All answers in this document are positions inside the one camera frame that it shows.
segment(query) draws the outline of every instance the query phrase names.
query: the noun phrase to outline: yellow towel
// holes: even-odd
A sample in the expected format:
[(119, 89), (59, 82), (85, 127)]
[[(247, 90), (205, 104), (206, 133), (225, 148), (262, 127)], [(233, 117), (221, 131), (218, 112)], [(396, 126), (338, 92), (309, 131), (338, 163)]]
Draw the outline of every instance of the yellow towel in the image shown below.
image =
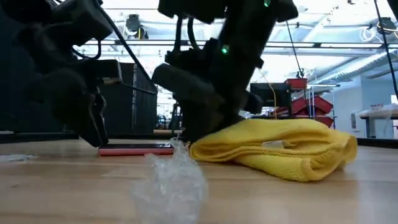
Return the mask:
[(310, 119), (247, 119), (208, 135), (190, 147), (192, 158), (234, 161), (286, 180), (321, 180), (355, 159), (352, 135)]

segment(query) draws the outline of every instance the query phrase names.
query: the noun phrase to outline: folded towel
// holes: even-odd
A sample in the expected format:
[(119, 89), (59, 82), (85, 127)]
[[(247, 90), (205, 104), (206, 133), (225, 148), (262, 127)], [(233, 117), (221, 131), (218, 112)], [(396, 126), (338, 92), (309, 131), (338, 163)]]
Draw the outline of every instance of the folded towel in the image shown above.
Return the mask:
[(192, 158), (233, 161), (286, 180), (325, 178), (355, 159), (356, 138), (311, 119), (247, 119), (190, 147)]

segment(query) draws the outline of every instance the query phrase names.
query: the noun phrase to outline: wooden table surface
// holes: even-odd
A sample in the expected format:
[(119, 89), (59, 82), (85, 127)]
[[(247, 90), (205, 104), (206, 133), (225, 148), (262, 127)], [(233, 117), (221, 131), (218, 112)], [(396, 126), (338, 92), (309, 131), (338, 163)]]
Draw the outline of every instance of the wooden table surface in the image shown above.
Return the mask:
[[(0, 145), (9, 153), (40, 158), (0, 162), (1, 224), (139, 223), (130, 190), (149, 170), (142, 157), (96, 157), (83, 141)], [(201, 167), (210, 197), (200, 223), (398, 222), (398, 150), (361, 147), (345, 171), (311, 184), (240, 166)]]

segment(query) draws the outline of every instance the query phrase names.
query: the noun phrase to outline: wooden floor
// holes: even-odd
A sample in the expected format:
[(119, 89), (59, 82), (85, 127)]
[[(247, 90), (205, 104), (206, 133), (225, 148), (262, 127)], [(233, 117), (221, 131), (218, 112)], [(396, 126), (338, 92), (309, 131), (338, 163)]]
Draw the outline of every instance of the wooden floor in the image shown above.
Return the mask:
[[(139, 223), (130, 189), (147, 174), (141, 157), (96, 157), (83, 141), (0, 145), (0, 154), (10, 152), (40, 158), (0, 163), (1, 224)], [(239, 166), (201, 166), (210, 198), (200, 223), (398, 222), (398, 150), (362, 147), (345, 171), (312, 184)]]

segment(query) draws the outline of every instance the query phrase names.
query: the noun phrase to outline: green led light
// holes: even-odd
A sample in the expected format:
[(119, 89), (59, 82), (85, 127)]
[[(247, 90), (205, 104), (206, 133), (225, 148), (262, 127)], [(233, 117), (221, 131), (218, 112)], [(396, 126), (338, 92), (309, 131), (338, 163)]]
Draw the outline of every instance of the green led light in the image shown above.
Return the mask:
[(221, 52), (223, 54), (228, 54), (229, 52), (229, 46), (228, 45), (224, 45), (223, 48), (221, 49)]

